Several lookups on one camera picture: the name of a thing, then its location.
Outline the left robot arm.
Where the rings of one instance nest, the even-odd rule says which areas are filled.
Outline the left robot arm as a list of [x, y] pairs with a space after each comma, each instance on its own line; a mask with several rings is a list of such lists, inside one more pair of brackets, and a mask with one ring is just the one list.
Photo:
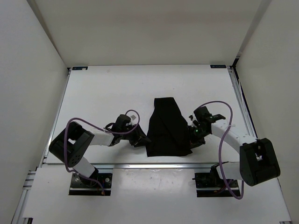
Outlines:
[[51, 142], [49, 152], [63, 162], [69, 173], [76, 173], [86, 186], [92, 187], [100, 180], [97, 168], [84, 157], [89, 146], [113, 147], [122, 140], [127, 140], [133, 147], [144, 147], [151, 143], [139, 125], [140, 117], [137, 118], [137, 122], [134, 122], [133, 116], [121, 114], [115, 122], [104, 128], [80, 118], [72, 118]]

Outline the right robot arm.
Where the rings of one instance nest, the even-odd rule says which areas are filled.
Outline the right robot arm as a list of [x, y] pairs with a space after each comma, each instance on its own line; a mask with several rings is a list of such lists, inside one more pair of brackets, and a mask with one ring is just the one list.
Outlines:
[[230, 145], [238, 154], [238, 162], [223, 162], [211, 167], [210, 182], [214, 186], [223, 185], [226, 180], [241, 180], [249, 186], [277, 178], [281, 171], [272, 142], [256, 139], [235, 126], [220, 114], [212, 115], [208, 109], [199, 107], [190, 115], [188, 127], [193, 146], [204, 144], [208, 135], [219, 137]]

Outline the black skirt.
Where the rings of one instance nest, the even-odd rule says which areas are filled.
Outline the black skirt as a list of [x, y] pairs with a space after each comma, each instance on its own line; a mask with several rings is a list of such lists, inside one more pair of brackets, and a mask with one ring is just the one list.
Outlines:
[[148, 157], [192, 154], [188, 124], [173, 97], [154, 99], [147, 137]]

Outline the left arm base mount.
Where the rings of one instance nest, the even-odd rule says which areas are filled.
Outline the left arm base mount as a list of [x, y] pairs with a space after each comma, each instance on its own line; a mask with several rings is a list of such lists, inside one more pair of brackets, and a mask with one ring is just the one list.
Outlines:
[[79, 177], [76, 173], [71, 176], [69, 195], [71, 196], [110, 196], [112, 187], [112, 173], [98, 173], [97, 181], [101, 186], [94, 181], [89, 181]]

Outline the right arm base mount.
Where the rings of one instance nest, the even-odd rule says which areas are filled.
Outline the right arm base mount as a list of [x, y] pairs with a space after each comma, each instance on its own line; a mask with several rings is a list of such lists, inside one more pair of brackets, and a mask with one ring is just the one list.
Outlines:
[[209, 171], [194, 174], [192, 180], [195, 181], [197, 197], [232, 197], [218, 174], [217, 166], [213, 165]]

